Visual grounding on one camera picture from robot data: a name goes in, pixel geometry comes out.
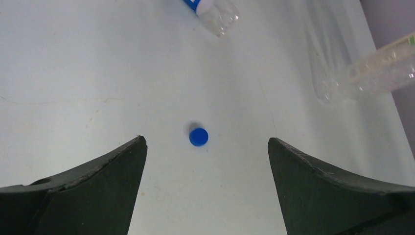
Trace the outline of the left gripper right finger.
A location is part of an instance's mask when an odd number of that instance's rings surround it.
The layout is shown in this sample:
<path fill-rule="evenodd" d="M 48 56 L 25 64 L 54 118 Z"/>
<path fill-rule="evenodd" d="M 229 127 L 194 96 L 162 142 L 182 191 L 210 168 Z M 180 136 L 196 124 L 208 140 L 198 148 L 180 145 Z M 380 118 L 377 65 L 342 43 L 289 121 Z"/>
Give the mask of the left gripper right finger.
<path fill-rule="evenodd" d="M 414 234 L 414 187 L 346 171 L 278 138 L 268 154 L 288 234 Z"/>

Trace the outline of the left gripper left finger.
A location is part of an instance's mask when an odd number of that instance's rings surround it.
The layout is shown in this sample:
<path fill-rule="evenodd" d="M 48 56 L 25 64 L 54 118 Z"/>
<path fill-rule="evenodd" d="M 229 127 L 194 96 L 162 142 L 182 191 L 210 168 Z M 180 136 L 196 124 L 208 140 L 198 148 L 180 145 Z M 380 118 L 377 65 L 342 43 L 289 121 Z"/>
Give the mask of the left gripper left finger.
<path fill-rule="evenodd" d="M 142 178 L 147 143 L 137 136 L 77 167 L 0 189 L 3 235 L 125 235 Z"/>

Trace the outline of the blue bottle cap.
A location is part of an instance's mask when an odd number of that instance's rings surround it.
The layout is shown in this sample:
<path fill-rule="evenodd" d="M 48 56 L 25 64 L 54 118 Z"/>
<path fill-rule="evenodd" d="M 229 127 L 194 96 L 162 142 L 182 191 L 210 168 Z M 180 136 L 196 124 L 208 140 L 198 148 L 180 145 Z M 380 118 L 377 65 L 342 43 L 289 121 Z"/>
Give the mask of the blue bottle cap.
<path fill-rule="evenodd" d="M 193 146 L 203 146 L 209 139 L 208 132 L 202 127 L 195 128 L 189 132 L 189 141 Z"/>

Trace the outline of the clear bottle with yellow label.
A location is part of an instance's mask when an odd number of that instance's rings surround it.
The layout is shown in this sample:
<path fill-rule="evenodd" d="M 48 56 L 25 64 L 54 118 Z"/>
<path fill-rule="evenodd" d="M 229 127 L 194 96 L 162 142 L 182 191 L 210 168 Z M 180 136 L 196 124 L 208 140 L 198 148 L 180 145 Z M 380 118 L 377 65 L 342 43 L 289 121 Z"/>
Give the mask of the clear bottle with yellow label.
<path fill-rule="evenodd" d="M 393 92 L 414 82 L 414 33 L 378 49 L 335 76 L 340 94 L 355 100 Z"/>

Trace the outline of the Pepsi labelled clear bottle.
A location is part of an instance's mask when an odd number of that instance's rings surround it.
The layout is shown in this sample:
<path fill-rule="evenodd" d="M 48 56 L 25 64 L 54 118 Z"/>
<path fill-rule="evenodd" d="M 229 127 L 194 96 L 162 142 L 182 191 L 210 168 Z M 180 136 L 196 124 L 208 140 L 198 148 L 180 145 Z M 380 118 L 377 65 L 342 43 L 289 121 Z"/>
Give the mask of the Pepsi labelled clear bottle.
<path fill-rule="evenodd" d="M 233 27 L 240 13 L 230 0 L 184 0 L 213 35 L 221 37 Z"/>

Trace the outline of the clear unlabelled plastic bottle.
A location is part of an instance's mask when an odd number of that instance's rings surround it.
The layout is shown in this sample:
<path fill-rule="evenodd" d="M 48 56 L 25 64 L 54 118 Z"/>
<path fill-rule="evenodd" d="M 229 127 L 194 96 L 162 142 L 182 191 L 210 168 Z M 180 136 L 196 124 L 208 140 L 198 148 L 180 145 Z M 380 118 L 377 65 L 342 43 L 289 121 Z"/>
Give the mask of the clear unlabelled plastic bottle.
<path fill-rule="evenodd" d="M 344 100 L 339 78 L 351 57 L 332 5 L 306 0 L 301 12 L 315 94 L 323 104 Z"/>

